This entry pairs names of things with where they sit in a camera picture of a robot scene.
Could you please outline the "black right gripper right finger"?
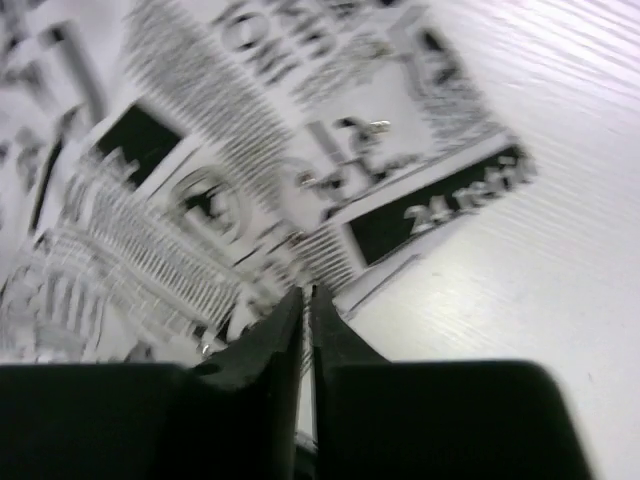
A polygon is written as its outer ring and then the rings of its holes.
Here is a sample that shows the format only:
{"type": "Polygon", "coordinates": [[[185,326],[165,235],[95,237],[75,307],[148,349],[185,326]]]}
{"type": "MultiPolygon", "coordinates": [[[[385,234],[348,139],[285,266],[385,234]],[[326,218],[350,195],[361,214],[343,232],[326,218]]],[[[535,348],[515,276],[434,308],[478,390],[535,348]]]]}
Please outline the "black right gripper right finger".
{"type": "Polygon", "coordinates": [[[590,479],[551,375],[521,360],[394,362],[310,301],[321,479],[590,479]]]}

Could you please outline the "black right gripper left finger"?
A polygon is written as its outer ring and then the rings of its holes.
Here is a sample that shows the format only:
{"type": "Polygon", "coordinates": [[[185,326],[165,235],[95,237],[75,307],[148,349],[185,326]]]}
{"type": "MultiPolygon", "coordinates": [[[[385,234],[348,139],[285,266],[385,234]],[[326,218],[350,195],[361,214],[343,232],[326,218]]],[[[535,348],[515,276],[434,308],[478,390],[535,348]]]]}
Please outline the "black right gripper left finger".
{"type": "Polygon", "coordinates": [[[303,293],[227,349],[168,363],[1,370],[5,479],[289,479],[303,293]]]}

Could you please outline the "newspaper print trousers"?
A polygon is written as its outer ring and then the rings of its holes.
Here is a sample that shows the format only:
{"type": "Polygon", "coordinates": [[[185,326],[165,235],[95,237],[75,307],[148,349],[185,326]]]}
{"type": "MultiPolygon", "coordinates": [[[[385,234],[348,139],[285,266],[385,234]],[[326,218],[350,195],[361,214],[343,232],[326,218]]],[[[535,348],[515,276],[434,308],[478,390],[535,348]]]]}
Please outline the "newspaper print trousers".
{"type": "Polygon", "coordinates": [[[5,1],[1,360],[192,365],[352,314],[532,181],[422,1],[5,1]]]}

